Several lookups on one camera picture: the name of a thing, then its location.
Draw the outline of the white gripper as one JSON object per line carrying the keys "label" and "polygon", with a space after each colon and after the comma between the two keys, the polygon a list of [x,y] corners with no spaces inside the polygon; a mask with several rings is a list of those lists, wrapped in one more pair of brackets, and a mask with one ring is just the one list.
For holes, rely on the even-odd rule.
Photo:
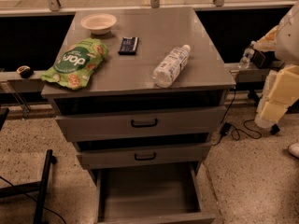
{"label": "white gripper", "polygon": [[299,99],[299,66],[290,64],[278,72],[271,71],[264,83],[263,94],[268,102],[261,117],[279,122],[287,112],[286,106],[292,106]]}

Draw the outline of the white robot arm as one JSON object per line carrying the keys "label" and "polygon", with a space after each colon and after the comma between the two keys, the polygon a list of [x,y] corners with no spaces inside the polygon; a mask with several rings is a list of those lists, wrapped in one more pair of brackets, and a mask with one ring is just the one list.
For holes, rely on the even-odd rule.
{"label": "white robot arm", "polygon": [[258,103],[255,123],[261,128],[278,124],[288,108],[299,99],[299,3],[279,24],[254,44],[258,51],[273,51],[286,66],[270,71]]}

